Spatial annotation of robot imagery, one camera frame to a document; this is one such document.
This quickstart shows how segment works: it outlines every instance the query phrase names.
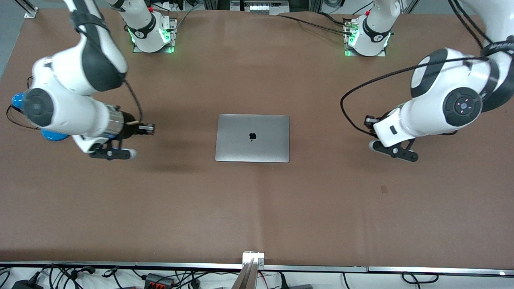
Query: brown leather surface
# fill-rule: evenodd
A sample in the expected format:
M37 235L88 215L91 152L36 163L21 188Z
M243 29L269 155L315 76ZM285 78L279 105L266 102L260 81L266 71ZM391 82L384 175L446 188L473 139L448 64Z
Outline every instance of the brown leather surface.
M275 16L196 11L175 53L131 53L104 11L155 136L132 161L90 159L71 139L0 120L0 258L513 268L514 102L455 136L420 138L411 164L371 152L339 109L358 84L441 47L477 53L453 16L402 15L385 58L345 57L341 36ZM338 28L321 15L294 16ZM1 107L37 59L75 45L68 12L26 20ZM411 73L356 92L357 123L410 98ZM101 101L136 114L125 87ZM214 160L221 113L290 116L288 164Z

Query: gray floor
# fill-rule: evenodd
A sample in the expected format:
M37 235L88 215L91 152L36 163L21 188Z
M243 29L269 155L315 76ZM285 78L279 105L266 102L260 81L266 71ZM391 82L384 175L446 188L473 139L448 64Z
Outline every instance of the gray floor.
M66 8L60 0L30 0L40 9ZM96 0L99 7L108 7L104 0ZM334 13L351 14L357 9L369 3L370 0L346 0L344 6L337 11L327 5L323 5L323 11ZM421 0L413 13L450 14L451 9L447 0ZM18 6L14 0L2 0L0 9L0 78L4 74L5 67L11 56L16 39L20 34L23 21L31 19L23 18L25 11Z

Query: brown table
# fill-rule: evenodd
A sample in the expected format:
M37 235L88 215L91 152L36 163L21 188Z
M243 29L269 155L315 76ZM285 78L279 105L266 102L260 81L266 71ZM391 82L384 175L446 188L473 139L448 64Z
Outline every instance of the brown table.
M514 102L419 139L414 164L371 152L339 109L436 49L477 53L453 16L402 15L387 57L358 58L340 35L228 11L191 13L172 55L132 53L121 17L104 15L157 134L125 142L136 160L103 161L1 118L1 259L238 263L261 250L267 264L514 267ZM77 40L64 10L25 21L0 105L34 61ZM410 76L355 93L350 116L407 101ZM95 97L136 114L125 87ZM289 115L290 163L216 162L221 113Z

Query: blue cap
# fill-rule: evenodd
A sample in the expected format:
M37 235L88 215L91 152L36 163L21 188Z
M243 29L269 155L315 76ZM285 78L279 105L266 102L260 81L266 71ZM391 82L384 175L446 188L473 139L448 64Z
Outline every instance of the blue cap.
M23 110L23 98L24 97L25 97L24 93L15 94L11 99L12 106L17 109Z
M45 129L41 129L41 135L43 135L43 137L48 139L49 141L61 141L69 136L67 134L51 132Z

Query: laptop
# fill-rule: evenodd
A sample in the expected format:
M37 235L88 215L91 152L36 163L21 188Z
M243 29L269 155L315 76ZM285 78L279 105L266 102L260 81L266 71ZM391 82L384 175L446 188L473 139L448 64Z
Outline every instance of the laptop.
M289 162L289 117L220 114L216 160Z

